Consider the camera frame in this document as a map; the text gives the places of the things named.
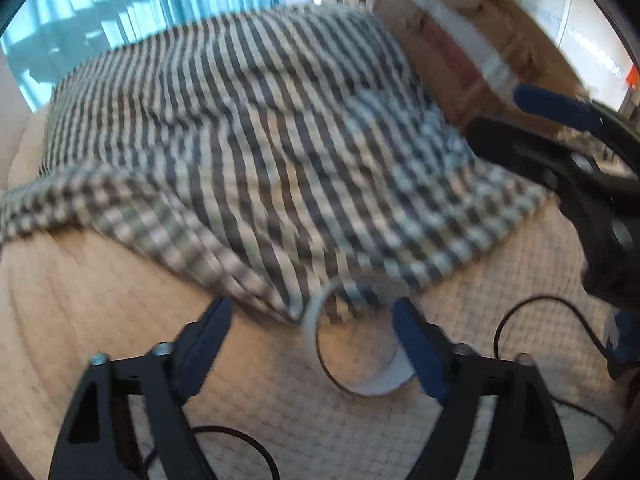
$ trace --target blue curtain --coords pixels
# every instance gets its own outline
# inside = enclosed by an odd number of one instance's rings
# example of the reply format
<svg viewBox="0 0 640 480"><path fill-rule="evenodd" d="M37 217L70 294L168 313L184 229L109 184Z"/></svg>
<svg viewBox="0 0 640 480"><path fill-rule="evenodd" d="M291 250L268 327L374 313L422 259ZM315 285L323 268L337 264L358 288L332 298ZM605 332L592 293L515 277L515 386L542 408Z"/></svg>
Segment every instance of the blue curtain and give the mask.
<svg viewBox="0 0 640 480"><path fill-rule="evenodd" d="M181 23L280 0L27 0L0 38L32 109L87 59Z"/></svg>

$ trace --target black wire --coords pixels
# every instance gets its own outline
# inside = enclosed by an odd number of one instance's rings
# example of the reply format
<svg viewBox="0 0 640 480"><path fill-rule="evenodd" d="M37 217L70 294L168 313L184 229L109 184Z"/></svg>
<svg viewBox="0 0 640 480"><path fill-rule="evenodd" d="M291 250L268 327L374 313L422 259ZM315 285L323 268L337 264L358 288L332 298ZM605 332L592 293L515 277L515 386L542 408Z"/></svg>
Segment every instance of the black wire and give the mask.
<svg viewBox="0 0 640 480"><path fill-rule="evenodd" d="M258 453L260 453L264 461L267 463L267 466L269 466L269 472L271 473L271 480L280 480L280 472L278 471L278 466L276 461L273 459L273 456L271 456L266 448L252 436L247 435L242 431L234 430L233 428L227 428L226 426L196 426L195 428L191 428L191 431L194 435L199 433L224 433L245 441L249 446L253 447ZM158 450L153 448L143 462L145 470L148 470L151 467L151 464L157 457Z"/></svg>
<svg viewBox="0 0 640 480"><path fill-rule="evenodd" d="M529 303L534 303L535 301L542 301L542 300L558 301L559 303L562 303L565 307L567 307L571 312L574 313L574 316L578 318L578 321L580 321L580 324L584 328L584 331L587 333L587 335L589 336L589 339L591 339L595 347L598 349L598 352L600 352L600 354L602 354L602 356L605 359L612 358L612 356L610 355L610 352L605 348L605 346L602 344L598 336L596 336L595 332L593 331L593 328L591 328L587 319L580 312L578 307L576 307L573 303L571 303L571 301L566 300L565 298L561 298L559 296L553 296L551 294L537 294L535 296L531 296L530 298L527 298L526 300L522 300L520 303L516 304L510 311L508 311L504 315L500 323L498 323L498 328L495 329L495 335L494 335L494 357L496 359L500 359L500 351L499 351L498 345L500 343L500 335L502 334L502 329L504 328L504 325L507 323L507 321L522 307L528 305ZM580 412L595 418L601 425L603 425L604 428L607 429L607 431L609 431L609 433L611 433L612 435L616 434L616 429L597 413L593 413L590 410L583 408L582 406L578 406L578 404L569 402L568 400L559 399L553 394L550 394L550 395L551 395L551 398L561 406L567 406L568 408L576 410L577 412Z"/></svg>

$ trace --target white woven mat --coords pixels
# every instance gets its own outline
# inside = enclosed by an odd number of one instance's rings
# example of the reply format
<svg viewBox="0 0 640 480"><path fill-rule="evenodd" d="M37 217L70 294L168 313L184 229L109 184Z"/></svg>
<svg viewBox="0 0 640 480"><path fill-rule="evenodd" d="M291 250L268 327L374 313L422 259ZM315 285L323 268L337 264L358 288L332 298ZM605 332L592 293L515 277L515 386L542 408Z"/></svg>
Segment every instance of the white woven mat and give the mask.
<svg viewBox="0 0 640 480"><path fill-rule="evenodd" d="M537 292L574 300L597 333L607 307L590 300L580 286L583 256L577 235L555 204L531 220L480 262L428 290L422 307L454 341L491 355L494 329L518 300ZM283 479L403 479L420 453L436 416L437 403L417 381L388 397L349 397L315 375L305 362L295 328L256 324L244 316L234 326L203 392L188 405L192 425L222 424L258 439L274 456ZM538 361L553 393L596 410L616 423L622 412L612 394L604 360L563 307L525 307L505 329L503 357L528 352ZM339 378L363 377L393 352L388 314L330 326L321 344ZM482 406L459 478L472 478L492 412ZM609 443L609 435L588 416L559 408L576 469L582 478ZM140 407L134 409L143 444L150 444ZM199 437L221 479L256 480L270 475L260 456L229 436ZM156 464L152 478L162 478Z"/></svg>

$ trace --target bed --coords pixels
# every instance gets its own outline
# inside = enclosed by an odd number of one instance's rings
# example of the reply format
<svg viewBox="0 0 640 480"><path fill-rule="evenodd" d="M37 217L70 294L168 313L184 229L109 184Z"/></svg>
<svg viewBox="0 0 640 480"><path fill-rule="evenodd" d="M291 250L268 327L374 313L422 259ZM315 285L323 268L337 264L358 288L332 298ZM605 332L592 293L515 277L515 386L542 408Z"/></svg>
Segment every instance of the bed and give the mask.
<svg viewBox="0 0 640 480"><path fill-rule="evenodd" d="M65 88L80 95L73 82L63 84L59 95ZM66 112L72 114L73 99L68 102ZM38 172L46 180L56 164L69 164L69 159L62 160L65 156L75 156L71 144L66 152L52 152L52 124L51 109L44 109L28 125L10 171L13 202L5 201L5 208L25 196L31 201L22 203L33 205L35 195L29 193L37 195L41 188L30 183ZM61 153L61 159L56 162L51 153ZM574 300L600 332L608 313L606 305L581 289L582 250L555 203L536 190L527 195L525 187L518 196L528 196L530 207L519 209L520 217L494 243L479 253L467 251L468 257L437 279L417 280L427 318L453 340L468 342L487 355L499 319L530 294L549 292ZM36 219L30 229L19 231L26 225L21 218L12 217L15 232L7 238L0 262L0 431L39 480L47 477L65 408L88 358L98 350L112 358L142 354L154 343L172 339L217 291L188 272L172 269L166 259L152 261L139 246L118 238L117 229L97 229L82 215L55 228L33 229ZM228 283L218 283L228 292ZM290 288L277 292L279 296L268 298L293 296ZM268 448L286 479L404 478L428 437L437 403L421 393L416 381L376 399L332 389L298 350L295 321L300 313L274 308L264 309L271 317L256 317L261 304L253 300L264 297L238 295L242 308L236 310L222 354L203 392L187 406L191 424L223 424L251 434ZM344 303L333 312L335 320L344 322L324 327L321 338L334 376L352 378L388 360L395 343L385 311L352 321L360 310L349 293ZM553 393L612 424L622 419L601 356L578 322L557 306L542 304L514 318L502 352L505 357L532 354ZM143 451L149 450L152 440L143 407L135 404L133 410L139 441ZM588 416L564 407L558 411L581 478L610 435ZM473 476L490 413L488 399L460 478ZM268 478L251 450L221 436L201 442L220 476ZM152 477L161 475L156 465Z"/></svg>

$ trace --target cardboard box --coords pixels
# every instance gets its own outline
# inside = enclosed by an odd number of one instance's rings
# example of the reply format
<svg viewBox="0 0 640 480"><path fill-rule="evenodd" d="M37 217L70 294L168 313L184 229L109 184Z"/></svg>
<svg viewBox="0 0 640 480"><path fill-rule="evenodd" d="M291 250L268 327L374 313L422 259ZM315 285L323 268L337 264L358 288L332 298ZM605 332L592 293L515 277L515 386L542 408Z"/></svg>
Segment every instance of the cardboard box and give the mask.
<svg viewBox="0 0 640 480"><path fill-rule="evenodd" d="M513 0L375 0L389 28L448 120L464 131L473 117L497 114L554 135L556 123L519 111L519 82L573 96L584 90L569 63Z"/></svg>

